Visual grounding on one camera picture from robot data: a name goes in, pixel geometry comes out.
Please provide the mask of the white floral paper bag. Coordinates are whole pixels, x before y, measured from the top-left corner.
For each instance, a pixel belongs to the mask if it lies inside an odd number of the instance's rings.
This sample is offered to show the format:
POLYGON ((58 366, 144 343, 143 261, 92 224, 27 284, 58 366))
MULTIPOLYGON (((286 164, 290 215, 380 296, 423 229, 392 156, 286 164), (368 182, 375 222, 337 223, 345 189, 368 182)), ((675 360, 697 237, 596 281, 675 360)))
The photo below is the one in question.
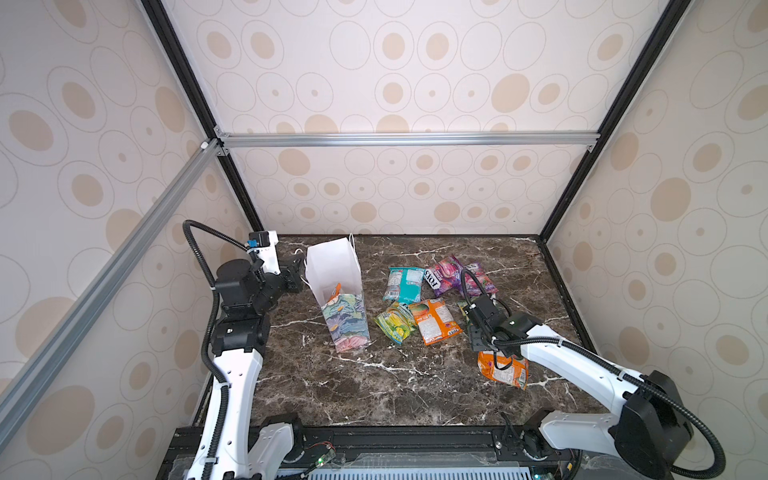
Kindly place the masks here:
POLYGON ((365 348, 370 343, 362 271, 352 234, 307 249, 305 283, 314 295, 337 353, 365 348), (340 283, 339 301, 327 308, 340 283))

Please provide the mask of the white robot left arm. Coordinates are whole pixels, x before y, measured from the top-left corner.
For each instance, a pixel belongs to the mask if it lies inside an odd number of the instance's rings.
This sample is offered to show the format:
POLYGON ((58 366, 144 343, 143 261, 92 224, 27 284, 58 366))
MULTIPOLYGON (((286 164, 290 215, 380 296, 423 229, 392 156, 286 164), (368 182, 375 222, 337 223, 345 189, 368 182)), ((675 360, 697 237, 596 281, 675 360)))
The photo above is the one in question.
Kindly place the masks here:
POLYGON ((269 312, 281 296, 303 288, 304 255, 278 262, 267 273, 258 257, 220 266, 213 293, 214 317, 201 356, 213 375, 206 420, 188 479, 274 479, 284 461, 304 454, 296 414, 271 416, 250 442, 257 380, 270 332, 269 312))

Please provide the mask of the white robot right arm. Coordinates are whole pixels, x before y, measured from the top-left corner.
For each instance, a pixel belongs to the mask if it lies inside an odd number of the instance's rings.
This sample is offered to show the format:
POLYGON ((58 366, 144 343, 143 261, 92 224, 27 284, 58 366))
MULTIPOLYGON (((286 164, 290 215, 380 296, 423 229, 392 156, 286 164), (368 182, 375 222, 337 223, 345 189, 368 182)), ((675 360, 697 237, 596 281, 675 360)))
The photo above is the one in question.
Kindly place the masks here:
POLYGON ((622 459, 639 474, 669 479, 698 472, 675 462, 698 431, 675 382, 654 370, 624 368, 566 340, 537 318, 513 312, 481 295, 462 307, 470 339, 490 355, 490 365, 518 380, 525 363, 546 367, 606 408, 604 414, 571 414, 540 408, 513 430, 516 444, 532 460, 557 450, 586 450, 622 459))

